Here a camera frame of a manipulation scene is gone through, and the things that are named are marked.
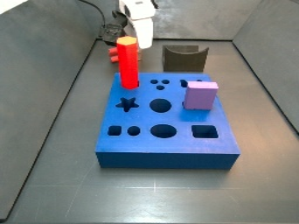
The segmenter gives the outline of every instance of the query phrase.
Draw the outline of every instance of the circular hole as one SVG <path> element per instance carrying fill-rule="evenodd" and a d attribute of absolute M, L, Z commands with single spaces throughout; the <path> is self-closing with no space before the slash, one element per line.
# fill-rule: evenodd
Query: circular hole
<path fill-rule="evenodd" d="M 169 84 L 169 81 L 168 80 L 163 80 L 163 84 Z"/>
<path fill-rule="evenodd" d="M 157 124 L 151 128 L 155 137 L 168 138 L 176 135 L 176 128 L 168 124 Z"/>
<path fill-rule="evenodd" d="M 127 129 L 127 134 L 132 137 L 137 136 L 140 134 L 140 129 L 136 126 L 132 126 Z"/>
<path fill-rule="evenodd" d="M 157 83 L 157 80 L 151 80 L 151 83 L 152 83 L 152 84 L 156 84 L 156 83 Z"/>
<path fill-rule="evenodd" d="M 155 99 L 151 101 L 149 107 L 153 112 L 164 113 L 171 109 L 172 104 L 165 99 Z"/>
<path fill-rule="evenodd" d="M 164 86 L 156 86 L 157 90 L 164 90 Z"/>

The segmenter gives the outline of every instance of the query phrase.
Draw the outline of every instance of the white robot part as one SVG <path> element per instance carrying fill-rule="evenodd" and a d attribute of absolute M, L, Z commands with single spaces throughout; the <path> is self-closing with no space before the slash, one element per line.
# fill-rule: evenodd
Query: white robot part
<path fill-rule="evenodd" d="M 155 6 L 151 0 L 119 0 L 119 9 L 125 14 L 135 28 L 135 35 L 140 49 L 151 47 L 153 42 Z"/>

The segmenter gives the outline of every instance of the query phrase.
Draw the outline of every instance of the blue foam block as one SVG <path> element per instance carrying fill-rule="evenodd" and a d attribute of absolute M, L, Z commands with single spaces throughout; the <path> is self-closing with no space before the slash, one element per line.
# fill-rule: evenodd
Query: blue foam block
<path fill-rule="evenodd" d="M 185 81 L 201 73 L 140 73 L 139 88 L 111 88 L 97 137 L 103 168 L 229 169 L 239 147 L 216 97 L 212 110 L 183 108 Z"/>

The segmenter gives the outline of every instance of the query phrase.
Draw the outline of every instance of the black cable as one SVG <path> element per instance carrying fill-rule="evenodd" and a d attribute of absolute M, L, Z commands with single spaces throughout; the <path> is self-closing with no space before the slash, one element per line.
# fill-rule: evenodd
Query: black cable
<path fill-rule="evenodd" d="M 97 11 L 99 11 L 99 13 L 100 13 L 100 15 L 101 15 L 101 18 L 103 18 L 103 23 L 101 23 L 101 26 L 100 26 L 100 28 L 99 28 L 99 33 L 100 33 L 101 28 L 105 28 L 105 27 L 107 27 L 107 20 L 105 20 L 104 13 L 103 13 L 101 9 L 100 9 L 93 3 L 91 3 L 91 2 L 88 2 L 88 1 L 85 1 L 85 0 L 79 0 L 79 1 L 83 2 L 84 4 L 88 4 L 88 5 L 93 6 L 93 7 L 97 9 Z"/>

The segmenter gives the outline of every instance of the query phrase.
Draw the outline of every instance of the red block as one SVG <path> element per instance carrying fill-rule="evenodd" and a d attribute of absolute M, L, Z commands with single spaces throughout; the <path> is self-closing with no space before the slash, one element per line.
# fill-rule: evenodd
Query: red block
<path fill-rule="evenodd" d="M 116 41 L 119 72 L 123 88 L 137 88 L 137 43 L 136 38 L 123 37 Z"/>

